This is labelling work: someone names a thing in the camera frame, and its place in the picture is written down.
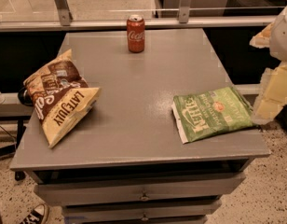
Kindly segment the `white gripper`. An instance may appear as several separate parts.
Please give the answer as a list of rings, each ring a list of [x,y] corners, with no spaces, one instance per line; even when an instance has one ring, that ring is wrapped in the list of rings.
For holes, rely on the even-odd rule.
[[[287,105],[287,6],[274,24],[270,23],[251,39],[250,45],[259,49],[269,47],[271,56],[282,61],[275,69],[265,70],[253,105],[252,121],[267,124]]]

